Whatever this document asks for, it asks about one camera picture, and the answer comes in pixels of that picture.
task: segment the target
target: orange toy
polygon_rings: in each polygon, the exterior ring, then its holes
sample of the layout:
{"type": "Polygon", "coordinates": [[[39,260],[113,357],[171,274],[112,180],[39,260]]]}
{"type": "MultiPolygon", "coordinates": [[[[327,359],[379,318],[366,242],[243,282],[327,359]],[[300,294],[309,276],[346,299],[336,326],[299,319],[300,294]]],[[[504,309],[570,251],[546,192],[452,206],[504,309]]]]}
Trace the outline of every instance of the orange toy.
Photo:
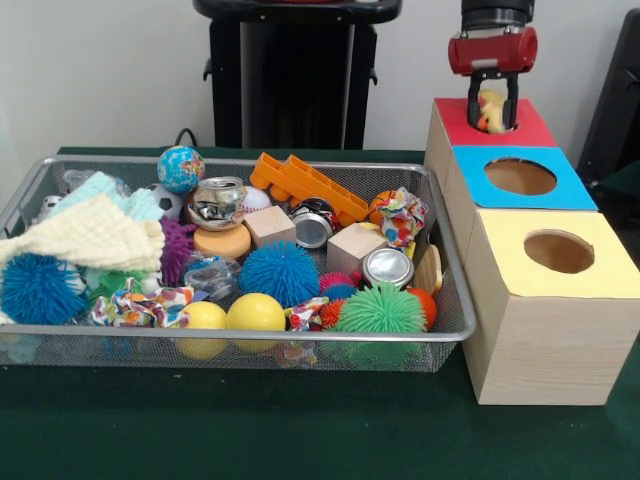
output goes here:
{"type": "Polygon", "coordinates": [[[393,195],[393,192],[391,190],[387,190],[385,192],[380,192],[376,195],[376,198],[371,200],[371,203],[369,204],[369,221],[371,223],[375,223],[379,227],[382,227],[382,220],[384,220],[384,217],[378,210],[376,210],[376,207],[389,200],[391,195],[393,195]]]}
{"type": "Polygon", "coordinates": [[[295,155],[289,155],[287,161],[281,164],[263,153],[258,158],[250,180],[254,187],[262,190],[271,185],[271,196],[278,202],[291,197],[292,206],[310,197],[325,199],[335,210],[343,227],[364,220],[368,213],[367,202],[295,155]]]}
{"type": "Polygon", "coordinates": [[[422,304],[422,310],[424,310],[424,316],[427,319],[425,327],[427,332],[431,331],[433,324],[436,323],[436,317],[438,316],[438,309],[436,302],[431,295],[421,288],[407,288],[407,292],[411,295],[415,295],[422,304]]]}

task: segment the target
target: metal can lid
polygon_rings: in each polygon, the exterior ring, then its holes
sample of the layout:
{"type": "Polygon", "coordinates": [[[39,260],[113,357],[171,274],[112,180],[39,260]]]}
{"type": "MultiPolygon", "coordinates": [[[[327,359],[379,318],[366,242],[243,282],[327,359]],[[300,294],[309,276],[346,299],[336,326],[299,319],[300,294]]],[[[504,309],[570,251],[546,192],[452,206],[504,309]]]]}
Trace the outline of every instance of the metal can lid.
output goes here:
{"type": "Polygon", "coordinates": [[[296,243],[301,247],[323,247],[333,235],[327,219],[317,213],[300,213],[291,221],[296,226],[296,243]]]}
{"type": "Polygon", "coordinates": [[[391,282],[402,288],[413,278],[413,262],[402,252],[382,248],[364,259],[362,273],[369,283],[391,282]]]}

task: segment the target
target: green spiky ball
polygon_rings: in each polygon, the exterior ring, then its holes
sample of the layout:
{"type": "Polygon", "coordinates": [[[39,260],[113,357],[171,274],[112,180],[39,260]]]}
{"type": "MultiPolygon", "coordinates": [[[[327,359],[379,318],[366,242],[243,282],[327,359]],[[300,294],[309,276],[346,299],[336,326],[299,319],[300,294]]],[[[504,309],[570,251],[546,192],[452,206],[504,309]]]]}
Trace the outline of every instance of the green spiky ball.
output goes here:
{"type": "MultiPolygon", "coordinates": [[[[420,333],[424,325],[424,310],[416,296],[400,291],[392,283],[379,283],[347,300],[332,331],[420,333]]],[[[420,344],[415,342],[348,342],[340,343],[338,348],[350,363],[367,370],[401,367],[420,352],[420,344]]]]}

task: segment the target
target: orange ball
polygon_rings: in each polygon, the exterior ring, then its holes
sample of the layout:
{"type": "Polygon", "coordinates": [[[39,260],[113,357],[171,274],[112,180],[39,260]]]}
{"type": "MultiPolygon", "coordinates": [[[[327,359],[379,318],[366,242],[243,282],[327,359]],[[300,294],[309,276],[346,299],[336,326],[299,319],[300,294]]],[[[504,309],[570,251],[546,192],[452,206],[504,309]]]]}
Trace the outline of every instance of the orange ball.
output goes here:
{"type": "Polygon", "coordinates": [[[382,202],[386,202],[387,200],[389,200],[389,198],[391,198],[393,194],[393,191],[387,190],[385,192],[379,193],[378,195],[376,195],[376,198],[371,200],[371,203],[369,204],[369,221],[371,223],[375,223],[379,227],[382,226],[382,220],[384,219],[384,217],[379,211],[376,210],[376,207],[382,202]]]}
{"type": "Polygon", "coordinates": [[[438,308],[436,302],[429,292],[422,290],[421,288],[407,288],[407,292],[411,295],[415,295],[422,304],[422,310],[424,310],[424,316],[427,319],[425,327],[427,331],[433,328],[433,324],[436,323],[436,317],[438,316],[438,308]]]}

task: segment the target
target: blue spiky ball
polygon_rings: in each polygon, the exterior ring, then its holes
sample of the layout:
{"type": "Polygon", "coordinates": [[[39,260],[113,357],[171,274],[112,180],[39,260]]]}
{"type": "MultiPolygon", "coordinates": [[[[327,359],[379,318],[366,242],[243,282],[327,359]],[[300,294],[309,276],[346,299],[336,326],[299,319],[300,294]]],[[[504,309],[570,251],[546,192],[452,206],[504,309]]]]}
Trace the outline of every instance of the blue spiky ball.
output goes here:
{"type": "Polygon", "coordinates": [[[73,290],[78,273],[55,257],[18,255],[2,275],[2,310],[17,323],[62,325],[87,307],[73,290]]]}
{"type": "Polygon", "coordinates": [[[357,291],[358,289],[353,285],[333,285],[322,292],[322,296],[329,297],[330,302],[335,302],[336,300],[345,300],[350,298],[357,291]]]}
{"type": "Polygon", "coordinates": [[[273,242],[258,248],[244,262],[240,274],[243,293],[265,293],[283,307],[318,295],[318,270],[311,256],[292,242],[273,242]]]}

